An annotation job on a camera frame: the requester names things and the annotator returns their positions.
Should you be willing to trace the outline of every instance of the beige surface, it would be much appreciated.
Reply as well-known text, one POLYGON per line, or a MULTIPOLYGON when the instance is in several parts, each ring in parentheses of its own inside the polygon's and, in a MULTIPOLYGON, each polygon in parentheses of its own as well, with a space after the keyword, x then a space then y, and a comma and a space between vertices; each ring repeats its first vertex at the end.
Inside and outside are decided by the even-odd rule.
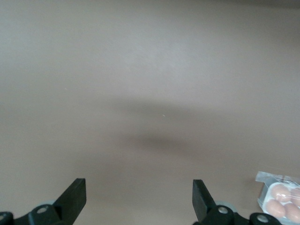
POLYGON ((0 6, 0 210, 85 177, 76 225, 190 225, 193 179, 248 217, 257 171, 300 176, 299 9, 0 6))

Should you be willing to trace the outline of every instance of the egg carton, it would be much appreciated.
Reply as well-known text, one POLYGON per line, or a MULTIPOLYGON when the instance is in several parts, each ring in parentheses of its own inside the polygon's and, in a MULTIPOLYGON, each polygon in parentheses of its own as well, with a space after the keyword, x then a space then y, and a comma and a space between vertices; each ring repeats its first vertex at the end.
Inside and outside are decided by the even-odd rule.
POLYGON ((264 183, 258 198, 263 212, 284 225, 300 225, 300 180, 265 172, 259 172, 255 180, 264 183))

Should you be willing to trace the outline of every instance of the egg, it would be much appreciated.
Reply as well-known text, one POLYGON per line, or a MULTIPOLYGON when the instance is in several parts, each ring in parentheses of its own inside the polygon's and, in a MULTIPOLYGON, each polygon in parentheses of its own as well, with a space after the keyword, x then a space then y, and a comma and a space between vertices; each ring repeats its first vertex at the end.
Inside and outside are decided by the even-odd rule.
POLYGON ((300 206, 300 188, 294 188, 291 191, 291 202, 297 206, 300 206))
POLYGON ((286 217, 295 223, 300 223, 300 209, 293 203, 285 205, 286 217))
POLYGON ((282 203, 286 203, 291 200, 291 193, 283 184, 275 185, 271 190, 271 195, 274 199, 282 203))
POLYGON ((276 218, 281 218, 285 216, 285 207, 275 199, 271 199, 267 202, 266 210, 270 215, 276 218))

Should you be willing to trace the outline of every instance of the white egg tray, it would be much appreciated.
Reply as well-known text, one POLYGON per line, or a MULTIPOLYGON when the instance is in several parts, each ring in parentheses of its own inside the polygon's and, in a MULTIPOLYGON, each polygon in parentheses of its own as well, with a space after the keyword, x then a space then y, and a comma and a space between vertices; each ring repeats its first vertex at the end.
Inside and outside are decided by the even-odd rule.
POLYGON ((285 180, 266 188, 261 205, 263 212, 276 217, 284 225, 300 225, 300 190, 295 194, 295 188, 300 188, 300 185, 285 180))

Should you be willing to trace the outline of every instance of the transparent plastic packaging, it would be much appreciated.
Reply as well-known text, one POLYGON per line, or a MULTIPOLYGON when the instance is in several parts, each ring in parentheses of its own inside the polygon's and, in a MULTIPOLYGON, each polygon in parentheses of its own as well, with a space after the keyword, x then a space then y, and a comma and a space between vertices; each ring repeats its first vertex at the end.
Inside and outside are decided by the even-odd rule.
POLYGON ((255 180, 264 183, 258 198, 263 212, 284 225, 300 225, 300 179, 258 172, 255 180))

